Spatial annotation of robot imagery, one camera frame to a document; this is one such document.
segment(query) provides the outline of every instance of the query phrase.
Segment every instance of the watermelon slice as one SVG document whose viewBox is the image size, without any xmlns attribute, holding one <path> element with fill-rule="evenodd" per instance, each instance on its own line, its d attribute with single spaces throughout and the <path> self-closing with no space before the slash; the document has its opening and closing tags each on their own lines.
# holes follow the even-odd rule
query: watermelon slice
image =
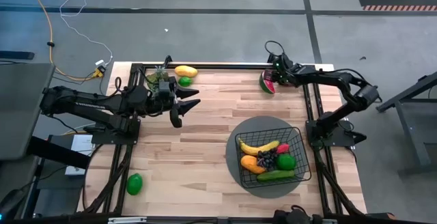
<svg viewBox="0 0 437 224">
<path fill-rule="evenodd" d="M 274 86 L 271 81 L 272 73 L 269 70 L 265 70 L 259 76 L 259 85 L 268 94 L 274 94 Z"/>
</svg>

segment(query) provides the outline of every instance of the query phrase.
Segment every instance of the lime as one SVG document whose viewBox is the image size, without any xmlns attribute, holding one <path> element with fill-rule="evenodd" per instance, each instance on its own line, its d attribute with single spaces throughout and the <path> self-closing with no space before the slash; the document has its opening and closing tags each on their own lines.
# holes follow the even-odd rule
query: lime
<svg viewBox="0 0 437 224">
<path fill-rule="evenodd" d="M 139 173 L 136 173 L 129 176 L 128 183 L 126 184 L 126 190 L 133 196 L 139 193 L 142 186 L 143 178 L 139 175 Z"/>
<path fill-rule="evenodd" d="M 188 87 L 189 85 L 191 85 L 192 82 L 193 80 L 191 80 L 191 78 L 187 76 L 183 76 L 179 79 L 179 85 L 181 85 L 182 87 Z"/>
<path fill-rule="evenodd" d="M 276 160 L 276 165 L 282 170 L 293 170 L 296 166 L 296 159 L 288 154 L 280 154 Z"/>
</svg>

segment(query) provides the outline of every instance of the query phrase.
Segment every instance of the grapes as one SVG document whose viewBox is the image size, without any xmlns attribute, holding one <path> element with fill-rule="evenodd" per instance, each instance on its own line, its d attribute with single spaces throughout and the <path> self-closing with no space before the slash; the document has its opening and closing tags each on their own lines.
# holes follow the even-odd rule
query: grapes
<svg viewBox="0 0 437 224">
<path fill-rule="evenodd" d="M 257 155 L 257 165 L 267 169 L 274 167 L 274 162 L 278 157 L 277 149 L 272 148 L 266 152 L 259 151 Z"/>
</svg>

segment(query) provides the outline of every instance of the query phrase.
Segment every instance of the round gray tray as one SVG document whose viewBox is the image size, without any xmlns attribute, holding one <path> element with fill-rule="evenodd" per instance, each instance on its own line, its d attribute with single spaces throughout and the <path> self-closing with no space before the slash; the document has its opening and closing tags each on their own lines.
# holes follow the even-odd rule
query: round gray tray
<svg viewBox="0 0 437 224">
<path fill-rule="evenodd" d="M 261 130 L 269 130 L 276 128 L 291 128 L 291 126 L 275 117 L 258 116 L 252 117 L 240 123 L 231 133 L 226 145 L 226 164 L 229 172 L 234 180 L 241 185 L 239 163 L 237 159 L 237 149 L 235 146 L 235 136 L 242 132 L 254 132 Z M 257 197 L 276 198 L 282 197 L 294 190 L 299 185 L 299 182 L 281 184 L 276 186 L 261 186 L 257 188 L 245 188 L 246 191 Z"/>
</svg>

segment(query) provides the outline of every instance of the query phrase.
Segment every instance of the white cable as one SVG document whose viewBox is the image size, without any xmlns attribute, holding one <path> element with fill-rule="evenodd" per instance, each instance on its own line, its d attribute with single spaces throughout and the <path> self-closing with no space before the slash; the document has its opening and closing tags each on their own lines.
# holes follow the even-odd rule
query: white cable
<svg viewBox="0 0 437 224">
<path fill-rule="evenodd" d="M 65 2 L 64 2 L 64 3 L 59 7 L 59 13 L 61 14 L 61 18 L 62 18 L 62 20 L 65 22 L 65 24 L 67 24 L 67 26 L 68 26 L 70 29 L 73 29 L 74 31 L 76 31 L 76 33 L 77 33 L 78 35 L 87 38 L 87 40 L 88 40 L 89 42 L 91 42 L 91 43 L 95 43 L 95 44 L 99 44 L 99 45 L 102 45 L 102 46 L 104 46 L 106 49 L 108 49 L 108 51 L 109 51 L 110 54 L 111 54 L 111 57 L 109 58 L 109 61 L 108 61 L 107 63 L 104 63 L 106 66 L 108 66 L 108 65 L 111 63 L 112 58 L 113 58 L 111 49 L 109 49 L 105 44 L 103 44 L 103 43 L 101 43 L 101 42 L 97 42 L 97 41 L 90 40 L 90 39 L 88 38 L 88 36 L 86 36 L 86 35 L 84 35 L 84 34 L 82 34 L 82 33 L 79 33 L 79 32 L 77 31 L 77 29 L 75 29 L 74 27 L 71 27 L 71 26 L 67 23 L 67 21 L 65 20 L 65 18 L 64 18 L 64 16 L 73 17 L 73 16 L 77 16 L 77 15 L 79 15 L 79 14 L 82 12 L 82 9 L 83 9 L 85 6 L 87 6 L 87 0 L 83 0 L 83 1 L 85 2 L 85 4 L 82 5 L 81 9 L 80 9 L 79 12 L 77 12 L 76 14 L 73 14 L 73 15 L 65 15 L 65 14 L 62 14 L 62 7 L 63 7 L 67 2 L 69 2 L 69 1 L 70 1 L 70 0 L 66 0 L 66 1 L 65 1 Z"/>
<path fill-rule="evenodd" d="M 91 126 L 91 125 L 96 125 L 96 123 L 91 123 L 91 124 L 86 124 L 86 125 L 78 126 L 78 127 L 74 128 L 74 129 L 78 130 L 80 128 L 83 128 L 83 127 L 86 127 L 86 126 Z M 63 133 L 62 135 L 66 135 L 66 134 L 68 134 L 69 132 L 72 132 L 72 131 L 73 130 L 69 130 L 69 131 Z"/>
</svg>

